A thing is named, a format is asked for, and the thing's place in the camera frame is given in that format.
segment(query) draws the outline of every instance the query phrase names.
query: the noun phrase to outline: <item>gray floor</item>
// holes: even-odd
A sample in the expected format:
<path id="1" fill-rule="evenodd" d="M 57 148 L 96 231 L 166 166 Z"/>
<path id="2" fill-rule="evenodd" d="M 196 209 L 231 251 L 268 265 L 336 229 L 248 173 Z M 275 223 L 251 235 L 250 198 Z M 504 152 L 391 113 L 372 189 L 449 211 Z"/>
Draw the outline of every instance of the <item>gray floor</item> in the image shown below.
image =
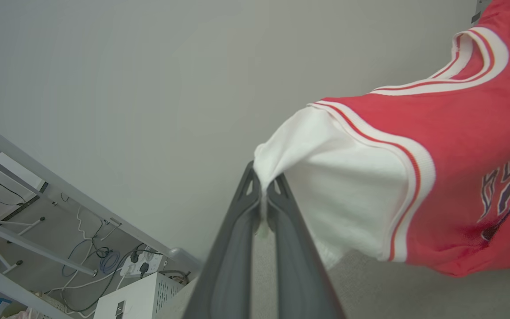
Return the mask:
<path id="1" fill-rule="evenodd" d="M 273 238 L 256 238 L 251 317 L 277 318 Z M 382 263 L 350 253 L 328 273 L 348 318 L 510 319 L 510 270 L 455 279 L 424 267 Z M 180 319 L 196 281 L 185 287 L 162 319 Z"/>
<path id="2" fill-rule="evenodd" d="M 82 241 L 82 234 L 77 230 L 78 224 L 75 218 L 78 204 L 72 199 L 68 200 L 68 202 L 63 202 L 60 199 L 59 190 L 52 186 L 49 186 L 45 194 L 49 194 L 49 196 L 58 202 L 59 207 L 54 207 L 49 202 L 39 199 L 10 221 L 34 222 L 41 216 L 44 216 L 46 220 L 24 234 L 25 238 L 53 250 L 53 252 L 60 256 L 68 257 L 72 248 Z M 93 235 L 99 227 L 99 219 L 87 210 L 81 212 L 81 219 L 83 220 L 82 229 L 87 232 L 87 236 Z M 111 228 L 111 225 L 104 226 L 99 232 L 99 236 L 103 238 L 109 233 Z M 138 244 L 138 240 L 120 230 L 115 230 L 103 242 L 97 241 L 97 245 L 118 250 L 122 255 Z M 87 249 L 87 244 L 81 245 L 80 248 L 76 250 L 72 259 L 81 262 L 85 257 Z M 32 253 L 15 244 L 7 244 L 6 241 L 1 238 L 0 252 L 10 263 L 20 259 L 24 261 L 21 266 L 9 272 L 8 277 L 26 289 L 45 292 L 52 288 L 62 287 L 68 281 L 68 278 L 62 277 L 61 275 L 61 264 Z M 100 260 L 97 256 L 92 256 L 85 263 L 85 266 L 98 269 L 99 262 Z M 71 272 L 72 270 L 65 270 L 67 274 Z M 100 273 L 97 277 L 91 278 L 88 275 L 80 274 L 74 279 L 71 285 L 81 285 L 89 281 L 97 280 L 103 276 L 104 274 Z M 116 288 L 120 278 L 119 275 L 115 275 L 108 292 Z M 108 280 L 109 279 L 106 279 L 94 285 L 76 289 L 75 295 L 72 293 L 73 291 L 70 290 L 67 292 L 66 298 L 73 307 L 85 307 L 98 297 L 107 285 Z M 52 293 L 51 296 L 55 299 L 59 299 L 60 294 Z M 74 318 L 79 318 L 77 314 L 72 316 Z"/>

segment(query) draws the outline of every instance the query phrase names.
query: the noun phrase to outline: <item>white box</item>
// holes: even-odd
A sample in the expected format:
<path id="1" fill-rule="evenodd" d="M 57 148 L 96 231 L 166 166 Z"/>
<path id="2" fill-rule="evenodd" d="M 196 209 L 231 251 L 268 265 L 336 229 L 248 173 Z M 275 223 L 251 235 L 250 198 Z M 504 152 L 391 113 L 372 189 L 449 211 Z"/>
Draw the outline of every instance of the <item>white box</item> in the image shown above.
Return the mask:
<path id="1" fill-rule="evenodd" d="M 105 295 L 97 302 L 93 319 L 155 319 L 183 285 L 158 272 Z"/>

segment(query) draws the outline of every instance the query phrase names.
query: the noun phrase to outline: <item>power strip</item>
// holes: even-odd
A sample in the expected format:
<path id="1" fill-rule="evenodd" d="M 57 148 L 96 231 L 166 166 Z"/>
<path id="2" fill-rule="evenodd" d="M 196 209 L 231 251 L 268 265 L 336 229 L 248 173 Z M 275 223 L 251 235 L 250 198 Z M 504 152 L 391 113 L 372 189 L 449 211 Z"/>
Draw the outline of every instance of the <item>power strip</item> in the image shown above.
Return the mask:
<path id="1" fill-rule="evenodd" d="M 136 263 L 131 262 L 131 258 L 127 257 L 123 267 L 121 267 L 120 275 L 127 278 L 140 277 L 141 272 L 139 269 L 144 263 L 149 264 L 149 269 L 146 273 L 144 273 L 144 276 L 154 274 L 157 271 L 164 270 L 167 260 L 168 258 L 164 255 L 153 254 L 150 252 L 143 252 L 142 254 L 139 254 L 139 259 Z"/>

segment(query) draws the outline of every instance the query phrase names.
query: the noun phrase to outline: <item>jersey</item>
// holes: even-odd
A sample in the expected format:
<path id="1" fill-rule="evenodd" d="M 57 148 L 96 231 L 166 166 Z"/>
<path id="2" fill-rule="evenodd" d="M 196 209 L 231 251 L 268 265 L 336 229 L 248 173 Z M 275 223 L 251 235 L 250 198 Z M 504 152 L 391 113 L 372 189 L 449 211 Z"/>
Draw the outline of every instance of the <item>jersey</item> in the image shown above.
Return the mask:
<path id="1" fill-rule="evenodd" d="M 428 79 L 310 106 L 405 166 L 386 260 L 451 276 L 510 267 L 510 0 L 455 35 Z"/>

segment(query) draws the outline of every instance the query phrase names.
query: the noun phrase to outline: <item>white wall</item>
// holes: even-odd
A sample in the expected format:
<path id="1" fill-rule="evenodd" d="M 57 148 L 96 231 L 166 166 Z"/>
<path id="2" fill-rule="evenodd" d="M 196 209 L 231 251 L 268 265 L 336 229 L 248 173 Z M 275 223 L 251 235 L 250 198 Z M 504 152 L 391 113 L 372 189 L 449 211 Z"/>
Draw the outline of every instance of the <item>white wall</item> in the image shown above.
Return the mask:
<path id="1" fill-rule="evenodd" d="M 431 75 L 474 8 L 0 0 L 0 134 L 139 230 L 203 259 L 257 144 L 310 101 Z"/>

